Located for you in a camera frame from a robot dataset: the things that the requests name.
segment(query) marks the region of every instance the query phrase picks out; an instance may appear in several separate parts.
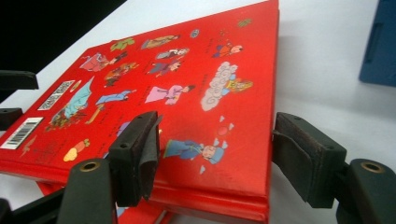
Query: barcode sticker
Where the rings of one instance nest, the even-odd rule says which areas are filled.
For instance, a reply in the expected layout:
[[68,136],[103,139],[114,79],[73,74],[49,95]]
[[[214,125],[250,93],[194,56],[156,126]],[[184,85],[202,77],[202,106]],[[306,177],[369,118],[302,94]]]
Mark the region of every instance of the barcode sticker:
[[4,149],[17,149],[20,144],[29,136],[29,134],[37,127],[43,118],[27,119],[7,140],[0,146]]
[[69,89],[75,80],[63,82],[52,95],[38,108],[38,110],[49,110],[61,98],[61,96]]

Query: white surface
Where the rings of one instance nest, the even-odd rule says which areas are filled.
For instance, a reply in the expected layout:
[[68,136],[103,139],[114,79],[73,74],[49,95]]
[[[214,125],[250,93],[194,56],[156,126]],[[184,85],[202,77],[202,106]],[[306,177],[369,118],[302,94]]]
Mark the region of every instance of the white surface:
[[[112,39],[257,1],[128,1],[39,74],[39,91],[19,91],[0,107],[25,111],[86,48]],[[300,116],[348,150],[396,170],[396,88],[358,76],[376,1],[280,0],[276,111]],[[0,197],[15,209],[40,197],[35,183],[0,175]],[[336,223],[334,209],[312,209],[273,165],[271,223]],[[177,217],[172,223],[213,223]]]

